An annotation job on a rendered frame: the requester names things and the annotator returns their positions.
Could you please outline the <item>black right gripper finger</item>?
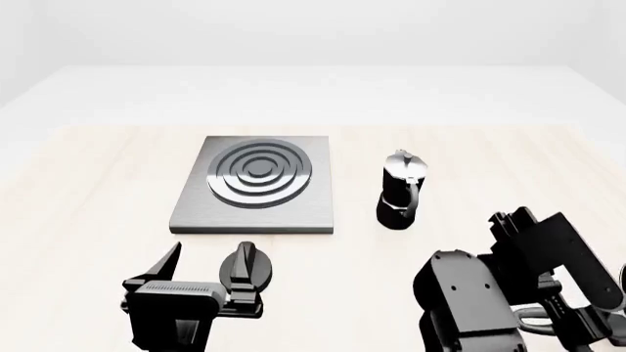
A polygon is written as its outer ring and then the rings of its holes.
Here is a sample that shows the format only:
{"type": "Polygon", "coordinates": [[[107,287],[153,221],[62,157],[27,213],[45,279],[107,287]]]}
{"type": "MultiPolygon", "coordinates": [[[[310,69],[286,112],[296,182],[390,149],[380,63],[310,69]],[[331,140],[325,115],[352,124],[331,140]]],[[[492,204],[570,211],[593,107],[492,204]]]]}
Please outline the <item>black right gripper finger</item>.
{"type": "Polygon", "coordinates": [[[541,275],[538,279],[537,295],[552,321],[555,334],[566,333],[569,307],[560,295],[562,286],[551,275],[541,275]]]}

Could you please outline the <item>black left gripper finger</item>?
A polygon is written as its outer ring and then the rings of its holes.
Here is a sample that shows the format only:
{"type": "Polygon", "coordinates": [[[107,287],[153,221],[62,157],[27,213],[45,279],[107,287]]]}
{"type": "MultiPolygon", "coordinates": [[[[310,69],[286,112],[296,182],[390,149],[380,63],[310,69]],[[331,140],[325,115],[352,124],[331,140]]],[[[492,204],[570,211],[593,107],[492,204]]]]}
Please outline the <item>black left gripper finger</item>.
{"type": "Polygon", "coordinates": [[[241,242],[237,248],[230,273],[231,302],[254,303],[257,287],[252,280],[256,247],[252,242],[241,242]]]}
{"type": "Polygon", "coordinates": [[[177,242],[151,269],[142,275],[129,279],[129,281],[170,281],[173,278],[181,250],[182,244],[177,242]]]}

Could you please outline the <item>grey square stove plate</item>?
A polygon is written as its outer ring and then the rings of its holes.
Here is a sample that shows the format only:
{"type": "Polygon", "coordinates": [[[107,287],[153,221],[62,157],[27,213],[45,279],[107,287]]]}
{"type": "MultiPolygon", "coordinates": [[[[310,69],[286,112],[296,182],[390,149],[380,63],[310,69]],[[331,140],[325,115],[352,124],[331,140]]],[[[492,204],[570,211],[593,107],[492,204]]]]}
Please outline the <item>grey square stove plate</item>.
{"type": "Polygon", "coordinates": [[[208,136],[169,220],[172,234],[331,234],[326,136],[208,136]]]}

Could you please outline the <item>dark grey oval disc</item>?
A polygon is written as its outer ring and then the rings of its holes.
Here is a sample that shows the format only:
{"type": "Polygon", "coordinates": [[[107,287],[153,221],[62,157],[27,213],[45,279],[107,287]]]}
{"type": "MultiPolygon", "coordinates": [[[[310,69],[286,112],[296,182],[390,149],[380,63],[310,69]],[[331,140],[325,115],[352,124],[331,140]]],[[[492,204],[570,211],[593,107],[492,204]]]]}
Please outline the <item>dark grey oval disc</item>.
{"type": "MultiPolygon", "coordinates": [[[[235,263],[236,252],[229,254],[222,262],[219,270],[220,283],[231,292],[231,272],[235,263]]],[[[269,286],[272,279],[272,263],[270,258],[263,251],[257,250],[255,253],[252,269],[251,283],[257,288],[258,292],[262,292],[269,286]]]]}

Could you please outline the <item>black moka pot silver lid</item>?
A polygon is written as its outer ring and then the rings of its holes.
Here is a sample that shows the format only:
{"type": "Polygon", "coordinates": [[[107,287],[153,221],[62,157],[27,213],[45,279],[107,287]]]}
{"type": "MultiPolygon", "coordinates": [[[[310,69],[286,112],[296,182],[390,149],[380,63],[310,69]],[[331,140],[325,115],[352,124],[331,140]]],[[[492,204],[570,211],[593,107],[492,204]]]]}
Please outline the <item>black moka pot silver lid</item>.
{"type": "Polygon", "coordinates": [[[403,231],[413,225],[426,172],[426,163],[405,150],[386,158],[376,209],[377,219],[385,228],[403,231]]]}

